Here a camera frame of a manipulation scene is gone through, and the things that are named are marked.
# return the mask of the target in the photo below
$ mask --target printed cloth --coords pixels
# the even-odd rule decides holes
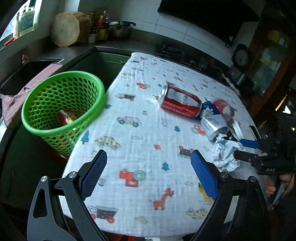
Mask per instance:
[[[248,126],[254,123],[228,87],[178,64],[133,53],[108,89],[105,109],[81,134],[63,175],[78,171],[100,149],[107,152],[107,165],[85,200],[104,231],[136,237],[194,233],[213,204],[190,164],[195,149],[212,162],[213,143],[197,119],[160,108],[157,99],[166,83],[202,101],[224,99],[235,109],[244,138],[253,140]],[[257,176],[249,163],[231,175]],[[71,217],[64,197],[60,199],[64,214]],[[226,221],[232,219],[236,201]]]

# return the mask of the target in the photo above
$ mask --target window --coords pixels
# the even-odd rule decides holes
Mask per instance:
[[[38,5],[38,7],[39,7],[39,9],[35,9],[35,14],[39,14],[41,1],[42,0],[28,0],[25,4],[23,4],[21,6],[21,8],[19,9],[20,18],[21,18],[22,13],[24,12],[24,10],[25,11],[28,11],[30,7],[35,7],[35,5]],[[12,18],[12,20],[9,22],[9,24],[7,25],[4,33],[0,37],[0,49],[3,47],[3,44],[7,40],[9,40],[10,38],[12,38],[12,36],[13,36],[13,28],[14,28],[14,24],[15,24],[16,15],[17,15],[17,13],[14,15],[14,17]]]

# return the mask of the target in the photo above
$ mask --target green plastic basket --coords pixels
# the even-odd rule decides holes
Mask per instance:
[[[102,81],[93,74],[69,71],[53,75],[37,85],[22,107],[22,123],[36,136],[64,156],[70,156],[81,132],[100,114],[107,94]],[[60,125],[62,108],[85,113],[71,124]]]

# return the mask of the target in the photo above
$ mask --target coca-cola can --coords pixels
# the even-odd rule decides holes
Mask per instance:
[[[160,107],[189,117],[197,117],[202,105],[201,100],[196,95],[170,84],[163,88],[158,101]]]

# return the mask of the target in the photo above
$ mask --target stainless steel countertop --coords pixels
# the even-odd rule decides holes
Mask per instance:
[[[62,70],[64,70],[95,51],[106,51],[124,55],[131,55],[134,52],[155,55],[155,49],[155,45],[149,45],[136,40],[106,41],[82,46],[56,47],[33,58],[32,61],[61,58],[64,59],[61,61],[61,64],[64,66]]]

